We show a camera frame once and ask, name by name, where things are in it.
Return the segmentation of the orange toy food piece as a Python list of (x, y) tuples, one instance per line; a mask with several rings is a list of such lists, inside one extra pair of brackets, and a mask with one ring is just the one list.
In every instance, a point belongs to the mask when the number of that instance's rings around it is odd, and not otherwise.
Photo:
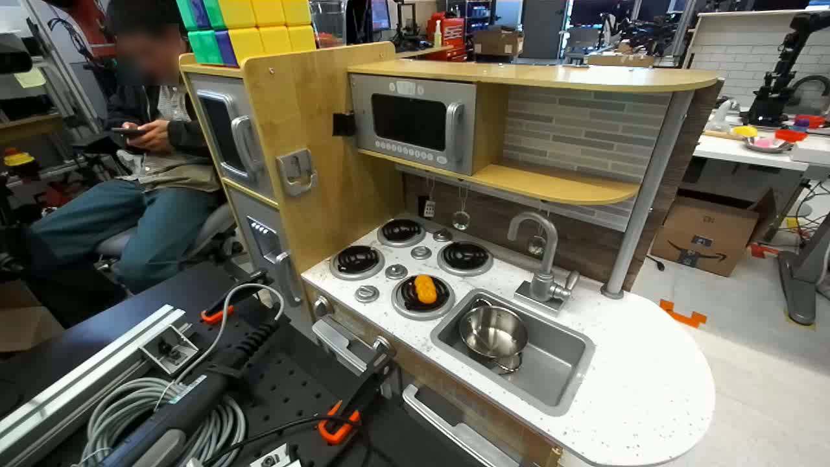
[(414, 298), (421, 305), (436, 305), (438, 302), (438, 289), (436, 289), (436, 280), (430, 275), (418, 275), (414, 279)]

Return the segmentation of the rear left stove burner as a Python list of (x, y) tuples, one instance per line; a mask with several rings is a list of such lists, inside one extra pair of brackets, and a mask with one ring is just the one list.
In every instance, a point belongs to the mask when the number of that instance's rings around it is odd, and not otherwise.
[(378, 230), (378, 243), (395, 249), (414, 248), (422, 236), (422, 226), (413, 218), (392, 218)]

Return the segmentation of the stove burner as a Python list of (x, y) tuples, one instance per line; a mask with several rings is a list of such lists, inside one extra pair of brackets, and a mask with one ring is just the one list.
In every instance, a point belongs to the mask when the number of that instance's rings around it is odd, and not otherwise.
[(364, 280), (377, 275), (382, 265), (383, 265), (383, 257), (378, 249), (359, 245), (359, 248), (342, 249), (331, 261), (330, 271), (334, 279), (342, 279), (342, 280)]
[(436, 275), (410, 275), (395, 285), (392, 305), (410, 319), (434, 319), (455, 306), (455, 292)]
[(413, 218), (392, 218), (378, 230), (378, 243), (395, 249), (414, 248), (422, 236), (422, 226)]
[(493, 257), (484, 248), (471, 243), (451, 243), (440, 249), (438, 265), (460, 279), (483, 275), (491, 271)]

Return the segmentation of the front right stove burner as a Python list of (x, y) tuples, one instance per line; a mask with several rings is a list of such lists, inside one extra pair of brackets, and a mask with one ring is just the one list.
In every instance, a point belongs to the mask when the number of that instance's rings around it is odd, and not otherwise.
[(410, 319), (434, 319), (455, 306), (455, 292), (436, 275), (410, 275), (395, 285), (392, 305)]

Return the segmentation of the front left stove burner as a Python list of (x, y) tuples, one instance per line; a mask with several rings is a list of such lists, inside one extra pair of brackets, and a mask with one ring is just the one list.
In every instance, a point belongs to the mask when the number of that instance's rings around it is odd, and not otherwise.
[(331, 261), (330, 271), (334, 279), (342, 279), (342, 280), (364, 280), (377, 275), (382, 265), (383, 265), (383, 257), (378, 249), (359, 245), (359, 248), (342, 249)]

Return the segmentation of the steel pot in sink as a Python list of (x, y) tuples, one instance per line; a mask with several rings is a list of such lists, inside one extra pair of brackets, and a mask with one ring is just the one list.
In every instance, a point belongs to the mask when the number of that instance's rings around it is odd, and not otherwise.
[(460, 341), (478, 358), (509, 362), (521, 355), (526, 328), (505, 306), (478, 305), (460, 318)]

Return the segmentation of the wooden toy kitchen set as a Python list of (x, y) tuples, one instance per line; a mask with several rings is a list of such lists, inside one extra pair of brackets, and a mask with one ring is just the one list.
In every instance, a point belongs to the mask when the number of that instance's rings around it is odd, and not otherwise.
[(178, 62), (246, 249), (339, 355), (484, 467), (653, 467), (713, 374), (634, 294), (704, 132), (704, 71), (404, 61), (387, 43)]

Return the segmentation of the grey toy faucet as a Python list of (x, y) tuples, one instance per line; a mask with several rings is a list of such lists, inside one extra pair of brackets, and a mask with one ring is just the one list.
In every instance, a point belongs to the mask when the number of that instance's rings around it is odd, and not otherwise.
[(516, 243), (523, 223), (536, 223), (543, 230), (543, 261), (540, 267), (516, 289), (521, 302), (536, 306), (560, 306), (570, 298), (578, 275), (567, 274), (565, 279), (554, 275), (554, 254), (558, 254), (558, 230), (549, 218), (521, 211), (509, 223), (509, 240)]

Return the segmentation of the orange clamp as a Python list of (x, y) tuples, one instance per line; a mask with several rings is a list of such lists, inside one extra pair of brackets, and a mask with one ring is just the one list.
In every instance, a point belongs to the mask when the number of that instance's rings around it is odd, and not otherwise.
[(317, 437), (326, 448), (342, 448), (360, 427), (364, 414), (356, 407), (348, 407), (344, 403), (334, 403), (325, 418), (317, 424)]

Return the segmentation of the blue plastic bin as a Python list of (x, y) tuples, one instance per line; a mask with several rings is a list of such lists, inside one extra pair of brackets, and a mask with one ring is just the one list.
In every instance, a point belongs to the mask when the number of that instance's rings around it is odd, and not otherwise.
[(233, 56), (233, 45), (231, 45), (231, 38), (229, 38), (225, 18), (220, 13), (220, 3), (217, 0), (203, 0), (203, 6), (206, 6), (208, 25), (211, 25), (216, 45), (217, 45), (220, 62), (235, 67), (235, 56)]

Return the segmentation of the seated person in jeans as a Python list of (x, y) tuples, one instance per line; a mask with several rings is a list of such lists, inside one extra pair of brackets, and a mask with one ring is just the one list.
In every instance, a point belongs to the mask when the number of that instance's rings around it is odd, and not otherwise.
[(187, 51), (174, 0), (110, 0), (110, 125), (126, 175), (99, 183), (25, 232), (32, 267), (56, 274), (132, 232), (111, 265), (126, 292), (176, 275), (203, 223), (222, 204), (208, 144), (178, 80)]

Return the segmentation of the yellow plastic bins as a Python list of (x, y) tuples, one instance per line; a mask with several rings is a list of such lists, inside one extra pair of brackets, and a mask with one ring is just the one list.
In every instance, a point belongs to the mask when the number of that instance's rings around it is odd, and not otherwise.
[(235, 65), (317, 48), (312, 0), (217, 0), (217, 9)]

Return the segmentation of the green plastic bin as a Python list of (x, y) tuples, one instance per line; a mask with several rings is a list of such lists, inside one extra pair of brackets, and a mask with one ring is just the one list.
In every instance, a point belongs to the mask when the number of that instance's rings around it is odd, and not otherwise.
[(216, 43), (216, 32), (211, 26), (211, 17), (203, 0), (176, 0), (189, 51), (203, 65), (220, 65), (220, 48)]

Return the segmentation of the cardboard box on floor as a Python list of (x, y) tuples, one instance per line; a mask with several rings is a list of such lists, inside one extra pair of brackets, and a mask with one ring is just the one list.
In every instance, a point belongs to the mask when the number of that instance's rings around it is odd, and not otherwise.
[(758, 204), (679, 196), (652, 245), (652, 254), (729, 279), (774, 218), (770, 196)]

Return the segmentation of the aluminium extrusion rail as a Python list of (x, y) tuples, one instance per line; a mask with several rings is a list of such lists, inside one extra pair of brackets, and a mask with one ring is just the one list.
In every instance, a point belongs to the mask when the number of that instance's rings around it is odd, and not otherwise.
[(182, 345), (185, 313), (161, 306), (121, 337), (86, 358), (55, 384), (34, 396), (0, 422), (0, 467), (34, 467), (65, 440), (69, 440), (88, 414), (119, 384), (152, 370), (176, 372), (189, 362), (163, 362), (158, 342), (172, 335)]

